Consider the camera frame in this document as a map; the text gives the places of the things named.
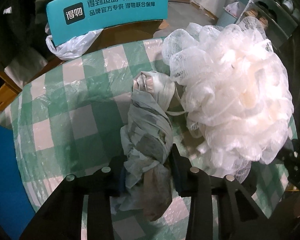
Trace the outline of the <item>white mesh bath pouf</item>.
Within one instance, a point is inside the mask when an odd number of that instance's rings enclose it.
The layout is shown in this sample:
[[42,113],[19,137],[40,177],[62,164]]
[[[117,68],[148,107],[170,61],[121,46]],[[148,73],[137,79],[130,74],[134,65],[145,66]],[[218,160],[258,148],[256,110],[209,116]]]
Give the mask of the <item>white mesh bath pouf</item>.
[[288,138],[294,112],[287,70],[262,23],[245,17],[226,27],[190,23],[162,44],[170,78],[204,171],[243,182],[254,162],[270,164]]

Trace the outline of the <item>knotted grey white rag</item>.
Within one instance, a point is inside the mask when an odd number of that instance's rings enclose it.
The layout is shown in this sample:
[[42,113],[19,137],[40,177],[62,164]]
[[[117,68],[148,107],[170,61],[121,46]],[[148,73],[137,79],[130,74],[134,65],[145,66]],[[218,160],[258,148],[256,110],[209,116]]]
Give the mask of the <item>knotted grey white rag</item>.
[[164,73],[140,72],[133,80],[127,124],[120,129],[127,160],[126,190],[111,198],[111,213],[142,210],[159,219],[172,202],[171,172],[166,161],[173,145],[172,124],[166,114],[175,83]]

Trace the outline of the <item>blue cardboard box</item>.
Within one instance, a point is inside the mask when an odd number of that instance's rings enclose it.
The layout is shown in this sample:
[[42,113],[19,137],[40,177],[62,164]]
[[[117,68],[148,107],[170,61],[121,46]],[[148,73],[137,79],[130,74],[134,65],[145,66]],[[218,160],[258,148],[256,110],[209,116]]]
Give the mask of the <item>blue cardboard box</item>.
[[19,239],[34,215],[18,169],[13,132],[0,126],[0,239]]

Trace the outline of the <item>green checkered tablecloth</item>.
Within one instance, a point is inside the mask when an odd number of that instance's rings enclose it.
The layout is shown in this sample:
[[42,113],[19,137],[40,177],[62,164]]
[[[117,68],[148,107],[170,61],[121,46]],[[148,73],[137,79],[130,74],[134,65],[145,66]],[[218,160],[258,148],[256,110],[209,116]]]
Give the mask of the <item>green checkered tablecloth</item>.
[[[163,38],[126,43],[64,63],[23,88],[0,114],[11,128],[21,179],[35,211],[68,174],[93,174],[120,153],[120,128],[127,123],[133,79],[141,71],[169,75],[163,63]],[[169,116],[174,143],[193,166],[203,168],[185,115]],[[282,164],[252,163],[257,190],[254,201],[269,217],[288,185]],[[156,222],[141,211],[113,216],[115,239],[185,239],[190,198],[173,191],[168,211]]]

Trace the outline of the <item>white shoe rack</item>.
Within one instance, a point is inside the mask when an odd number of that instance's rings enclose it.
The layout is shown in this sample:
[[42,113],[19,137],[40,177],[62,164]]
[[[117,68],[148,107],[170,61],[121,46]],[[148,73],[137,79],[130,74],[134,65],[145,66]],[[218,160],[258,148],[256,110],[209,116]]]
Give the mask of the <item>white shoe rack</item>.
[[238,24],[243,18],[258,18],[273,48],[278,50],[300,25],[300,10],[293,0],[236,1],[223,8],[217,24],[225,27]]

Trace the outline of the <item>white plastic bag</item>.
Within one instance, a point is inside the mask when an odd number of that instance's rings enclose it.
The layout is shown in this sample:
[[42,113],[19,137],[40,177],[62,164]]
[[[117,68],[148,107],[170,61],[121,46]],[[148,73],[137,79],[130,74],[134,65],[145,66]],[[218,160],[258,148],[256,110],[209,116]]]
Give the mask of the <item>white plastic bag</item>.
[[68,61],[81,57],[84,53],[86,53],[101,35],[102,31],[103,29],[89,31],[87,34],[75,36],[67,42],[56,46],[53,43],[50,26],[47,23],[45,26],[45,32],[48,36],[45,41],[51,53],[57,56],[60,60]]

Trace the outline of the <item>hanging dark coats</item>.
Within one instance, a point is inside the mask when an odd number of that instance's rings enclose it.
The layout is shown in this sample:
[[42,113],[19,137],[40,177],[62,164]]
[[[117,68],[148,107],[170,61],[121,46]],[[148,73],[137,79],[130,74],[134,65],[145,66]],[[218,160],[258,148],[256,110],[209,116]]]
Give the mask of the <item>hanging dark coats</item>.
[[45,59],[51,56],[45,43],[46,6],[51,1],[0,0],[0,68],[27,48]]

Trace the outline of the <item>teal shoe box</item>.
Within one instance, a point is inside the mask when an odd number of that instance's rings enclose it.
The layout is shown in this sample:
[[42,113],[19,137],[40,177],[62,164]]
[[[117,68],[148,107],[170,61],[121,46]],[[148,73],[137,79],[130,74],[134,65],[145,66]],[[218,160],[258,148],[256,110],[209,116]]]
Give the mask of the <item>teal shoe box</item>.
[[52,40],[59,46],[93,30],[165,20],[168,0],[54,0],[46,13]]

